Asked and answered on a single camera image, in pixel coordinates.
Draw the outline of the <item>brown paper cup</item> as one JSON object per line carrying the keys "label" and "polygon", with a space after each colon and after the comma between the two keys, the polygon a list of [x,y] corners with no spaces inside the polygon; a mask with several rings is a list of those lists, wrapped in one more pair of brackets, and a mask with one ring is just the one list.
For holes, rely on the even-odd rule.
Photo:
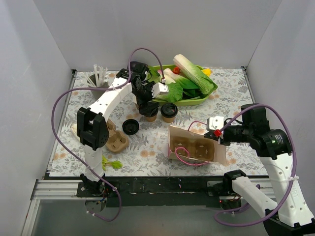
{"label": "brown paper cup", "polygon": [[175,119],[175,116],[173,116],[173,117],[165,117],[165,116],[162,116],[162,119],[163,119],[163,121],[166,122],[166,123],[172,123],[172,122],[174,121],[174,119]]}
{"label": "brown paper cup", "polygon": [[154,122],[157,119],[157,114],[151,116],[144,116],[144,118],[147,122]]}

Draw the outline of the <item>black plastic cup lid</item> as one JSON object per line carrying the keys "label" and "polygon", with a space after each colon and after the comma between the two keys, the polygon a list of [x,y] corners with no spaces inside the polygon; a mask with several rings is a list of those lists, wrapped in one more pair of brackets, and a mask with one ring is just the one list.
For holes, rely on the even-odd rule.
{"label": "black plastic cup lid", "polygon": [[178,108],[174,103],[166,103],[162,105],[160,112],[165,118],[173,118],[178,113]]}

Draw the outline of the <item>pink paper cake bag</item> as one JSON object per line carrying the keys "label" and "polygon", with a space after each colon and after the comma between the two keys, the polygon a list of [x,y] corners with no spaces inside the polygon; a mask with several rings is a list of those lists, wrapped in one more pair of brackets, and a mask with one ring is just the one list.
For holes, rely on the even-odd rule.
{"label": "pink paper cake bag", "polygon": [[187,129],[173,125],[168,127],[168,155],[189,166],[203,166],[212,163],[226,164],[226,146],[192,132],[193,121]]}

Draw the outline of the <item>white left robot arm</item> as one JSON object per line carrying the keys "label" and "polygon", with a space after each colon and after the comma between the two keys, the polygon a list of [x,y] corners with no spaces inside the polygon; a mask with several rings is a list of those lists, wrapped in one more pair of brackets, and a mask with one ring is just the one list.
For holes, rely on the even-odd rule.
{"label": "white left robot arm", "polygon": [[80,175],[84,188],[93,196],[104,193],[105,185],[101,178],[104,176],[102,167],[103,147],[110,143],[115,150],[121,150],[121,134],[115,134],[109,129],[108,119],[114,109],[123,99],[133,94],[140,114],[152,117],[158,111],[158,103],[154,99],[169,91],[165,79],[157,82],[149,81],[148,65],[132,62],[127,68],[121,69],[112,84],[92,105],[81,107],[77,112],[77,136],[84,146],[86,171]]}

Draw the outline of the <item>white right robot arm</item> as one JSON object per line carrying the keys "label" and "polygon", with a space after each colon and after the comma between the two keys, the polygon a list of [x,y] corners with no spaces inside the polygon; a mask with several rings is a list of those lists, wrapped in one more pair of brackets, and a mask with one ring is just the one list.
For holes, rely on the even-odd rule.
{"label": "white right robot arm", "polygon": [[267,171],[275,199],[264,194],[241,170],[224,174],[223,191],[240,195],[261,217],[259,220],[232,224],[214,219],[228,227],[263,224],[270,236],[303,236],[315,232],[315,216],[309,209],[296,175],[297,155],[288,127],[269,105],[246,104],[233,118],[216,116],[207,119],[205,138],[229,146],[248,143]]}

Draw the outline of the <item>stack of black lids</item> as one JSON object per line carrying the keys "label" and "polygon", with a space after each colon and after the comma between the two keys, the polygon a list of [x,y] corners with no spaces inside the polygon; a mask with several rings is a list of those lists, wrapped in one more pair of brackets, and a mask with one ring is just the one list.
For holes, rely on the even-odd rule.
{"label": "stack of black lids", "polygon": [[122,124],[123,132],[127,135],[134,135],[139,130],[139,123],[135,119],[127,119]]}

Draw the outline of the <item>bok choy front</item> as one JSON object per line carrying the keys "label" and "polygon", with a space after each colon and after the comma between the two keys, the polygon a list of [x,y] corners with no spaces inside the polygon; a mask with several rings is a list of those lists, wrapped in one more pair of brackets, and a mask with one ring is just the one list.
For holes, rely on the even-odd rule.
{"label": "bok choy front", "polygon": [[183,98],[183,88],[178,83],[169,83],[167,86],[169,90],[168,94],[160,94],[157,96],[157,99],[175,103]]}

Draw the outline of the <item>bok choy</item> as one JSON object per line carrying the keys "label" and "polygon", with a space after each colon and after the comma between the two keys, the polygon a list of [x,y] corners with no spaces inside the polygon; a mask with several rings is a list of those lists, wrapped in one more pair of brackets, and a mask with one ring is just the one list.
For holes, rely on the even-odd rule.
{"label": "bok choy", "polygon": [[169,83],[167,86],[169,90],[168,94],[160,94],[157,96],[157,99],[175,103],[183,98],[183,88],[178,83]]}
{"label": "bok choy", "polygon": [[183,89],[199,89],[199,87],[190,79],[175,74],[171,69],[167,68],[163,70],[164,77],[166,79],[166,83],[177,83],[179,84]]}

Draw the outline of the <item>bok choy middle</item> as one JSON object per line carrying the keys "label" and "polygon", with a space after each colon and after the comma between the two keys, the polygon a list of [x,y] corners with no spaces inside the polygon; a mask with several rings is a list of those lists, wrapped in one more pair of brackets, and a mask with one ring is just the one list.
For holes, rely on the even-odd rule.
{"label": "bok choy middle", "polygon": [[166,83],[177,83],[179,84],[183,89],[199,89],[199,87],[190,79],[175,74],[171,69],[167,68],[163,70],[164,77],[166,79]]}

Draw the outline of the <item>green plastic vegetable tray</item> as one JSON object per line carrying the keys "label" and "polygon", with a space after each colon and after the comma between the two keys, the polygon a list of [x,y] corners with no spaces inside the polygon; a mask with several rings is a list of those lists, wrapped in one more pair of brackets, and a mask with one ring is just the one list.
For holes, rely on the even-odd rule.
{"label": "green plastic vegetable tray", "polygon": [[[163,66],[149,66],[149,74],[147,75],[147,79],[149,82],[160,82],[162,77],[164,77],[163,70],[164,69],[171,69],[173,71],[173,68],[176,65],[163,65]],[[186,75],[180,71],[181,76],[186,77]],[[192,106],[192,105],[198,105],[202,103],[209,95],[202,94],[200,89],[183,89],[183,98],[180,101],[175,102],[174,104],[176,106]],[[154,98],[154,102],[158,102],[160,104],[166,103],[167,101],[163,101],[160,99]]]}

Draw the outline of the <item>red pepper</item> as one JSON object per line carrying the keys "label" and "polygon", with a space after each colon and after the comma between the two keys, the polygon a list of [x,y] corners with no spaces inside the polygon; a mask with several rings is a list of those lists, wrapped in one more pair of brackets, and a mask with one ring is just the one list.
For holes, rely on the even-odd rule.
{"label": "red pepper", "polygon": [[180,69],[179,69],[179,67],[175,66],[175,67],[173,68],[173,72],[174,72],[175,74],[180,74]]}

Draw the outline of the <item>brown cardboard cup carrier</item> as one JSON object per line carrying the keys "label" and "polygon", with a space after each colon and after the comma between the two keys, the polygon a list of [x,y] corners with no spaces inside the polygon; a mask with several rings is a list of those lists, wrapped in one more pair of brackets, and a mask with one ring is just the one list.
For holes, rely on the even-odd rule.
{"label": "brown cardboard cup carrier", "polygon": [[110,119],[107,121],[107,128],[109,131],[109,138],[106,143],[106,148],[112,153],[119,153],[128,147],[128,136],[116,129],[116,125]]}

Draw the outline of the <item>napa cabbage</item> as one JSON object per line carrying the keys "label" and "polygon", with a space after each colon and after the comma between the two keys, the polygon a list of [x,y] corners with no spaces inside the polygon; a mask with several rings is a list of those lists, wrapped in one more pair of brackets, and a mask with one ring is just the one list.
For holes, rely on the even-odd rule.
{"label": "napa cabbage", "polygon": [[202,94],[209,95],[218,88],[209,76],[182,54],[177,54],[173,61],[186,77],[199,87]]}

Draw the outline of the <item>grey straw holder cup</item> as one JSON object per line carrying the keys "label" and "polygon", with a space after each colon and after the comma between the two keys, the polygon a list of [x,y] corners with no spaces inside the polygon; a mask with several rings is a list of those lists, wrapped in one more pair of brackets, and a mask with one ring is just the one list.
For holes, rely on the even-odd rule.
{"label": "grey straw holder cup", "polygon": [[[96,79],[95,79],[95,74],[90,76],[91,81],[94,83],[94,85],[96,86]],[[100,88],[106,89],[109,88],[109,84],[108,84],[108,80],[107,78],[104,79],[102,86],[100,86]],[[95,100],[98,100],[103,94],[104,94],[104,90],[91,90],[93,97]]]}

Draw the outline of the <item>yellow vegetable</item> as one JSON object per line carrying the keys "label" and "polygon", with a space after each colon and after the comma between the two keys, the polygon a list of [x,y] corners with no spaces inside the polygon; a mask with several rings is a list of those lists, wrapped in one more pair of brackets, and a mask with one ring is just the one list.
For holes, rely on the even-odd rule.
{"label": "yellow vegetable", "polygon": [[211,75],[211,70],[209,68],[202,69],[202,72],[207,76]]}

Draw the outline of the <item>green celery stalks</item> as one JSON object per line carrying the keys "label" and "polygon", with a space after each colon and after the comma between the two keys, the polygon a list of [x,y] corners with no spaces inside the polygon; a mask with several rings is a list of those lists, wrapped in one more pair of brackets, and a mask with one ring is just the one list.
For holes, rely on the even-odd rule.
{"label": "green celery stalks", "polygon": [[102,169],[106,171],[107,167],[111,167],[115,170],[121,169],[123,164],[120,161],[109,161],[104,155],[102,156]]}

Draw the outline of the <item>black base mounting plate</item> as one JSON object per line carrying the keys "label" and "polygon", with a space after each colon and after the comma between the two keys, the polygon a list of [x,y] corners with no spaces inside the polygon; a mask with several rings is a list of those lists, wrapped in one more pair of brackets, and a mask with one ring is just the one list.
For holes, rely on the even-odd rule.
{"label": "black base mounting plate", "polygon": [[81,180],[77,197],[106,202],[107,207],[205,206],[223,209],[243,202],[222,186],[219,177],[106,177],[109,184]]}

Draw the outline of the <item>aluminium frame rail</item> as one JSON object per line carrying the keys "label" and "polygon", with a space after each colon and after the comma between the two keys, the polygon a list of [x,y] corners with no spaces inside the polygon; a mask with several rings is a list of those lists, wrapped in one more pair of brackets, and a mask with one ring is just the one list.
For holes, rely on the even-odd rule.
{"label": "aluminium frame rail", "polygon": [[[221,180],[194,177],[118,177],[108,180],[117,188],[120,194],[171,194],[171,193],[207,193],[210,196],[231,196],[225,191],[215,190],[214,185]],[[38,180],[32,197],[35,199],[70,199],[97,198],[103,194],[93,194],[84,186],[81,180]]]}

